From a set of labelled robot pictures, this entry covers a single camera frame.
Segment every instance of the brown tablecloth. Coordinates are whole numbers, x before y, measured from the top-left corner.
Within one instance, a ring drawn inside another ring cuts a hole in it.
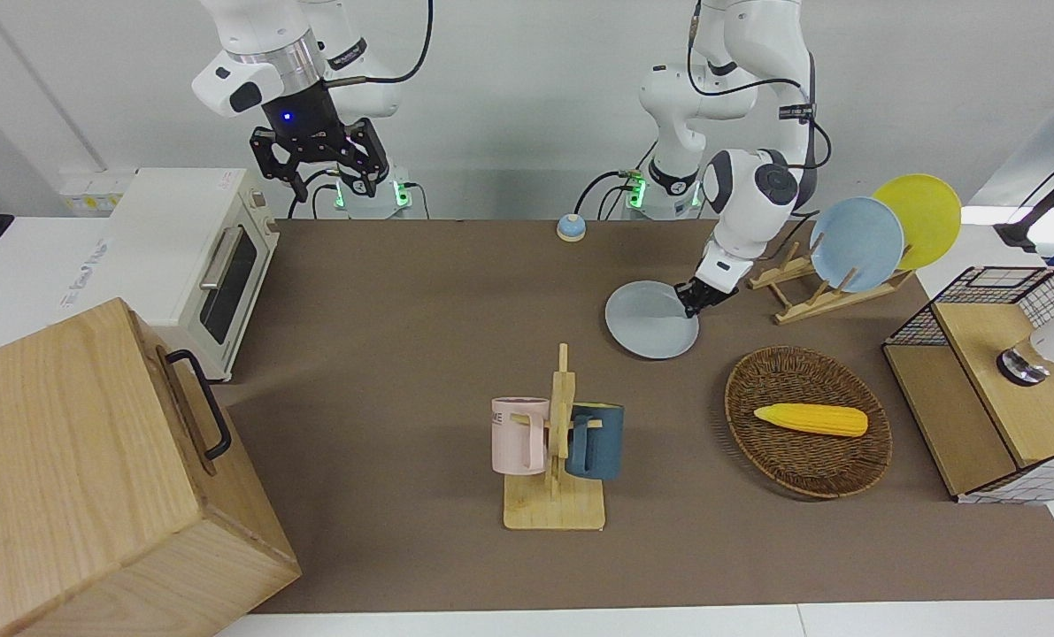
[[[711,223],[284,223],[229,405],[304,576],[259,613],[429,612],[1054,597],[1047,508],[949,501],[880,343],[897,294],[777,327],[768,291],[709,308],[677,360],[604,329],[623,283],[692,274]],[[789,283],[808,294],[813,285]],[[559,342],[578,397],[625,406],[604,532],[509,532],[489,402],[548,395]],[[769,344],[841,361],[883,403],[894,459],[862,495],[782,495],[722,425],[734,364]]]

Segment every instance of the wire basket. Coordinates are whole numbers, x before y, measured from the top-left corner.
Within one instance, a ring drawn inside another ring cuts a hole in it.
[[[861,409],[870,430],[858,438],[813,435],[754,416],[776,403],[837,404]],[[736,443],[770,480],[804,496],[853,496],[877,484],[892,459],[892,432],[879,400],[837,360],[799,347],[745,355],[727,380],[727,423]]]

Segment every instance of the green indicator light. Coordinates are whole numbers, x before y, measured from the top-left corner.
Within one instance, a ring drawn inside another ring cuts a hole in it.
[[[393,182],[393,192],[396,193],[396,206],[409,206],[409,190],[401,181]]]
[[[632,193],[628,195],[628,207],[640,209],[641,206],[644,206],[644,178],[637,177],[637,184],[632,186]]]

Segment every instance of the mug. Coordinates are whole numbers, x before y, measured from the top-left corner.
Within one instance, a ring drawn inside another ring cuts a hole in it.
[[[621,438],[625,408],[620,404],[574,403],[570,417],[567,475],[613,480],[621,474]]]
[[[544,398],[491,400],[491,468],[511,476],[545,471],[548,417],[550,402]]]

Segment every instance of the oven window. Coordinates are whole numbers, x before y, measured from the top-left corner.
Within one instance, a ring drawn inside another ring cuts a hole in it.
[[[200,323],[207,327],[208,333],[216,339],[216,343],[223,344],[223,340],[228,337],[232,318],[235,318],[235,308],[238,308],[240,301],[243,300],[243,289],[247,288],[247,279],[251,277],[256,255],[258,251],[255,250],[255,244],[245,231],[239,245],[235,246],[235,254],[232,254],[228,274],[223,275],[223,285],[219,286],[219,290],[210,291],[208,298],[203,301]]]

